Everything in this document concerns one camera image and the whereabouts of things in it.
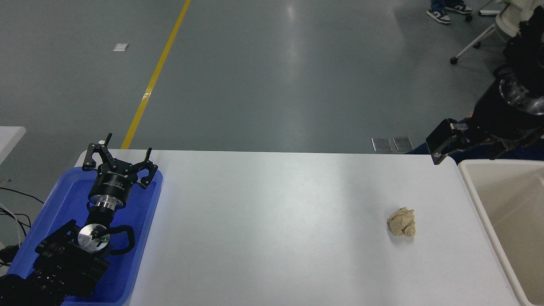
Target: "sneaker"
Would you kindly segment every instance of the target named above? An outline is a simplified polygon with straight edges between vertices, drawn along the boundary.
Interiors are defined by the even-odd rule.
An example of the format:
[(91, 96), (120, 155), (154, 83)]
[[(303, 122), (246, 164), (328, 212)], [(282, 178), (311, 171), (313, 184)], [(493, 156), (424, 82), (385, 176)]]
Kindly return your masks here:
[(440, 23), (449, 24), (452, 22), (452, 19), (448, 16), (448, 14), (446, 14), (446, 11), (433, 11), (431, 8), (429, 8), (427, 10), (427, 15), (431, 16), (432, 19)]
[(456, 11), (457, 13), (468, 15), (472, 13), (472, 9), (469, 8), (463, 1), (459, 1), (455, 4), (446, 5), (446, 9), (450, 11)]

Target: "black cable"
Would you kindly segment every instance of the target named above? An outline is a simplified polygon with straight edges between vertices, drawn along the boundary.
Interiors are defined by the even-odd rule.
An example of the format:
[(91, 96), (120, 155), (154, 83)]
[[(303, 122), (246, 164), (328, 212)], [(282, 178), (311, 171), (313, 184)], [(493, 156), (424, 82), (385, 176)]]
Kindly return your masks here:
[[(3, 211), (0, 211), (0, 216), (4, 216), (4, 215), (9, 216), (7, 213), (5, 213), (5, 212), (3, 212)], [(28, 217), (27, 214), (25, 214), (25, 213), (15, 213), (14, 215), (16, 215), (16, 216), (25, 216), (25, 217), (27, 217), (28, 224), (23, 223), (21, 220), (19, 220), (19, 222), (20, 222), (21, 224), (23, 224), (24, 226), (28, 227), (28, 228), (31, 228), (31, 227), (32, 227), (32, 222), (30, 222), (30, 217)]]
[(24, 236), (26, 237), (27, 236), (27, 231), (24, 230), (24, 227), (23, 225), (26, 225), (24, 223), (22, 223), (21, 221), (19, 221), (19, 219), (17, 219), (15, 216), (13, 216), (12, 214), (8, 213), (5, 209), (1, 208), (0, 207), (0, 216), (8, 216), (10, 217), (11, 219), (17, 221), (17, 223), (19, 224), (19, 226), (21, 227), (21, 229), (23, 230), (23, 234)]
[(24, 193), (24, 192), (17, 191), (17, 190), (15, 190), (15, 189), (9, 189), (9, 188), (4, 188), (4, 187), (0, 187), (0, 189), (7, 190), (7, 191), (13, 191), (13, 192), (16, 192), (16, 193), (18, 193), (18, 194), (26, 195), (27, 197), (31, 197), (31, 198), (35, 199), (36, 201), (38, 201), (38, 202), (44, 204), (44, 201), (42, 201), (42, 200), (38, 199), (37, 197), (35, 197), (35, 196), (33, 196), (33, 195), (30, 195), (30, 194), (28, 194), (28, 193)]

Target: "metal plate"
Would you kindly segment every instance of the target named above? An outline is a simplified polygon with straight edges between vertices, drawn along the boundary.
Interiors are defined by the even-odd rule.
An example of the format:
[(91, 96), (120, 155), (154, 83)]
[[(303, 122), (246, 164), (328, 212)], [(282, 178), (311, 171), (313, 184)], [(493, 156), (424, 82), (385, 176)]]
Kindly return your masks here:
[(393, 137), (393, 142), (399, 152), (409, 152), (413, 150), (413, 144), (409, 137)]
[(393, 149), (391, 148), (391, 142), (388, 138), (371, 138), (372, 139), (372, 145), (374, 146), (374, 151), (378, 153), (387, 153), (387, 152), (393, 152)]
[(128, 47), (128, 44), (116, 44), (115, 48), (113, 48), (113, 52), (126, 51), (127, 47)]

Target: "chair leg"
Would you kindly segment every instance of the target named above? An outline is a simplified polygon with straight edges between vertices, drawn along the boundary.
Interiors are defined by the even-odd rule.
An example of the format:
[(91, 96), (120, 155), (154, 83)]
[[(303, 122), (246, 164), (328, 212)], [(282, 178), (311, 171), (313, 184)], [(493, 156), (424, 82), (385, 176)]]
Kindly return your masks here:
[(489, 37), (489, 35), (491, 35), (491, 33), (493, 33), (495, 31), (495, 24), (492, 24), (489, 26), (489, 28), (485, 29), (485, 31), (483, 31), (480, 35), (478, 35), (478, 37), (476, 37), (476, 39), (474, 39), (470, 44), (468, 44), (468, 46), (466, 46), (463, 50), (461, 50), (461, 52), (459, 52), (459, 54), (457, 54), (456, 56), (450, 58), (449, 62), (451, 65), (455, 65), (457, 64), (457, 60), (459, 60), (459, 58), (461, 56), (463, 56), (463, 54), (465, 54), (472, 46), (478, 44), (478, 43), (481, 43), (481, 41), (484, 39), (484, 38), (487, 38)]

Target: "cable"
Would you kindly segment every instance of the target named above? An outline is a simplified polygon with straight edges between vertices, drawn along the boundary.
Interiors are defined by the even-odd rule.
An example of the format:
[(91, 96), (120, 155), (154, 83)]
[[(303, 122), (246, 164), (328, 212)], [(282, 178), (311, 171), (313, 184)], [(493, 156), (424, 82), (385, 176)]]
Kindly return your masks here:
[[(11, 219), (14, 219), (15, 220), (15, 217), (13, 215), (11, 215), (11, 213), (8, 213), (5, 211), (5, 209), (2, 209), (0, 208), (0, 216), (8, 216), (10, 217)], [(16, 213), (15, 215), (24, 215), (24, 213)], [(17, 222), (19, 224), (19, 226), (21, 227), (21, 229), (23, 230), (23, 234), (24, 236), (26, 237), (27, 236), (27, 231), (25, 231), (24, 226), (28, 227), (30, 229), (30, 226), (28, 224), (25, 224), (25, 223), (22, 223), (20, 220), (17, 219)]]
[(35, 197), (35, 196), (31, 195), (31, 194), (20, 192), (20, 191), (17, 191), (15, 189), (4, 188), (4, 187), (0, 187), (0, 189), (7, 190), (7, 191), (13, 191), (13, 192), (16, 192), (18, 194), (26, 195), (27, 197), (31, 197), (31, 198), (35, 199), (36, 201), (44, 204), (44, 201), (38, 199), (37, 197)]
[[(28, 224), (23, 223), (21, 220), (19, 220), (19, 223), (26, 226), (26, 227), (28, 227), (28, 228), (32, 227), (32, 222), (30, 222), (30, 217), (28, 217), (27, 214), (25, 214), (25, 213), (15, 213), (14, 215), (16, 215), (16, 216), (25, 216), (27, 218), (27, 220), (28, 220)], [(13, 219), (13, 217), (10, 214), (8, 214), (8, 212), (6, 212), (2, 208), (0, 208), (0, 216), (8, 216), (8, 217), (11, 217)]]
[[(1, 206), (2, 208), (4, 208), (5, 211), (7, 211), (8, 213), (10, 213), (10, 214), (13, 216), (13, 219), (15, 220), (15, 223), (16, 223), (17, 225), (20, 225), (20, 224), (19, 224), (19, 219), (17, 219), (17, 217), (16, 217), (13, 213), (11, 213), (11, 211), (9, 211), (2, 203), (0, 203), (0, 206)], [(21, 245), (21, 232), (19, 231), (19, 227), (18, 227), (17, 225), (16, 225), (16, 229), (17, 229), (17, 238), (19, 239), (19, 245)]]

